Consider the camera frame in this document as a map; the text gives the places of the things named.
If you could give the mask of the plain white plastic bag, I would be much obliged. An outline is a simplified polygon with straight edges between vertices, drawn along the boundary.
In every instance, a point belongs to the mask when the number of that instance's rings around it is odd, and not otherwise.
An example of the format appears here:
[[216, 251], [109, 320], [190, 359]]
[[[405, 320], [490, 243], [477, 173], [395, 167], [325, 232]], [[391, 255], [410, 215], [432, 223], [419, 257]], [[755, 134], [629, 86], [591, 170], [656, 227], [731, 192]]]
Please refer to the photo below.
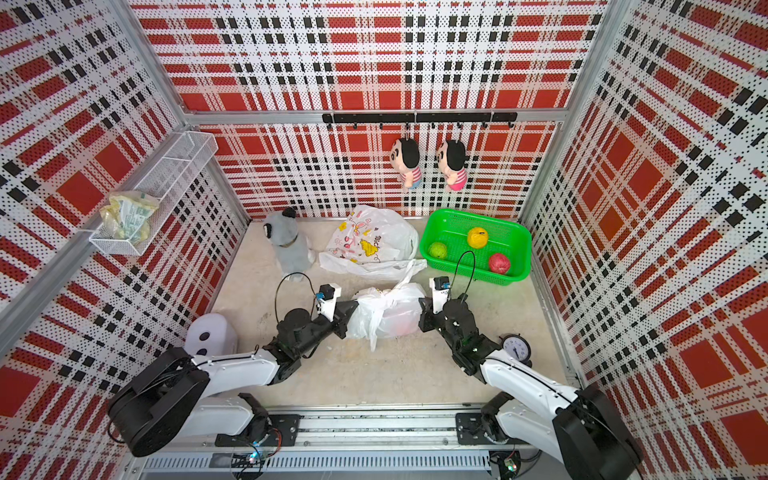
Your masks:
[[380, 339], [417, 332], [422, 314], [420, 301], [427, 295], [422, 286], [411, 279], [425, 268], [425, 260], [411, 260], [404, 278], [391, 289], [371, 287], [358, 291], [352, 297], [357, 308], [348, 322], [347, 336], [368, 340], [370, 350], [374, 351]]

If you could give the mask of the printed white plastic bag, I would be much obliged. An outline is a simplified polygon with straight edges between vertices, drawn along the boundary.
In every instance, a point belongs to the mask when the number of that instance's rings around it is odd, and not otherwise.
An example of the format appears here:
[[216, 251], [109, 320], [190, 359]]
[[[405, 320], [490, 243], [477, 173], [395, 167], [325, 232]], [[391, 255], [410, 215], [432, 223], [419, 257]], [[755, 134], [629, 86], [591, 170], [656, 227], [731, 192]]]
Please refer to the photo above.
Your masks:
[[427, 268], [417, 257], [419, 234], [398, 213], [359, 205], [334, 230], [320, 266], [336, 274], [407, 282]]

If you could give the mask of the green apple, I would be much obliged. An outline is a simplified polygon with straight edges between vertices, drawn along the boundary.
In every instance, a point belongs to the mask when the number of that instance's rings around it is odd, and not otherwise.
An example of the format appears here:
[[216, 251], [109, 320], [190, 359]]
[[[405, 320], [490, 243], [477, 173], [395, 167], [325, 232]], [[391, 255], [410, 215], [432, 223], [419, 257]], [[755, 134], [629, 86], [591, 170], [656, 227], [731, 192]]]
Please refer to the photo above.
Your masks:
[[434, 259], [446, 260], [448, 257], [448, 246], [439, 241], [435, 241], [429, 245], [428, 255]]

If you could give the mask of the red apple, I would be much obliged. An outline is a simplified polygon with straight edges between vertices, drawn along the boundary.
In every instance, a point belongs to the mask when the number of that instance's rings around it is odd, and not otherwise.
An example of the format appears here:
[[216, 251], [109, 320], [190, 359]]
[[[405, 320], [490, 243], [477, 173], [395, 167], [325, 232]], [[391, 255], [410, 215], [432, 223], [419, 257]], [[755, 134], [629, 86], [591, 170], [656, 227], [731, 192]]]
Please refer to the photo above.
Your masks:
[[511, 268], [511, 262], [506, 255], [494, 253], [489, 258], [488, 268], [495, 274], [506, 275]]

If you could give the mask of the yellow apple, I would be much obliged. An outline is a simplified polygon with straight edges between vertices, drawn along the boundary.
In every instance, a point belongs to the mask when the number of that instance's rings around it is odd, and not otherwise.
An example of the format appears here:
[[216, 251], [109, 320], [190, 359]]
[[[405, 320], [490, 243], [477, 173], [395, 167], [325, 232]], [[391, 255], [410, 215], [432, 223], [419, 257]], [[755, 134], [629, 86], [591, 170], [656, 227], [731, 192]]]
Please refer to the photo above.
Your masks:
[[467, 244], [473, 249], [485, 248], [488, 241], [488, 231], [482, 227], [474, 227], [467, 234]]

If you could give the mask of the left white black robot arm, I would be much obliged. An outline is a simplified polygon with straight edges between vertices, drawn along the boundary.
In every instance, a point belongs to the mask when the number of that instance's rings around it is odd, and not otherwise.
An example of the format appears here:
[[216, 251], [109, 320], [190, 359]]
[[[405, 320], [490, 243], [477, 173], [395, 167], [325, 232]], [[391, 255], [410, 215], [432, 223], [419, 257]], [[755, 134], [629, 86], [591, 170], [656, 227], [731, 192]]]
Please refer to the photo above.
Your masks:
[[274, 430], [254, 386], [287, 380], [330, 335], [344, 338], [358, 304], [324, 301], [316, 318], [289, 311], [277, 335], [252, 353], [192, 356], [181, 347], [162, 353], [108, 402], [108, 434], [146, 457], [179, 437], [214, 435], [223, 446], [259, 443]]

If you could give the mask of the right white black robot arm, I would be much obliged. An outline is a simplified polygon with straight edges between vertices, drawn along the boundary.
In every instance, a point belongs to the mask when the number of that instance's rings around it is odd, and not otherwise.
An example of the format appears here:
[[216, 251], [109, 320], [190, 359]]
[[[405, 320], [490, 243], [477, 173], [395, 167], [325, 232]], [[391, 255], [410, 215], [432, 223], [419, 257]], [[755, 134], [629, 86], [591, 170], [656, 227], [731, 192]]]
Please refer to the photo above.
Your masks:
[[479, 332], [466, 296], [435, 307], [419, 300], [423, 332], [437, 331], [454, 363], [499, 390], [481, 409], [480, 431], [500, 444], [521, 440], [559, 460], [573, 479], [628, 479], [643, 461], [639, 444], [597, 388], [561, 384]]

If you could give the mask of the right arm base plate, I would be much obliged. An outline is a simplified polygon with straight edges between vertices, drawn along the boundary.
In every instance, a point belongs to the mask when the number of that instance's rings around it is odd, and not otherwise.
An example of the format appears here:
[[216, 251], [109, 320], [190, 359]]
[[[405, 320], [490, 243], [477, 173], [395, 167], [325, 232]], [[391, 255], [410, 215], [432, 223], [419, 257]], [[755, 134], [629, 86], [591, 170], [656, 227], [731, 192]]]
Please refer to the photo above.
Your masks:
[[510, 438], [490, 414], [457, 413], [455, 426], [459, 445], [508, 445], [510, 443]]

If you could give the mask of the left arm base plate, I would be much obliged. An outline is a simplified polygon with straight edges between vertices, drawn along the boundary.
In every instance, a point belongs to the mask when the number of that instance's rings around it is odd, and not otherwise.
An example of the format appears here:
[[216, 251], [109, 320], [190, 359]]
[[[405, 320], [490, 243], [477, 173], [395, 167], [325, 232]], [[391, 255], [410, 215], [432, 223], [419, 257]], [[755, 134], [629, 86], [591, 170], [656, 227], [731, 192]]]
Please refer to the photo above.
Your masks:
[[218, 434], [216, 447], [291, 447], [296, 443], [302, 417], [295, 414], [256, 417], [238, 435]]

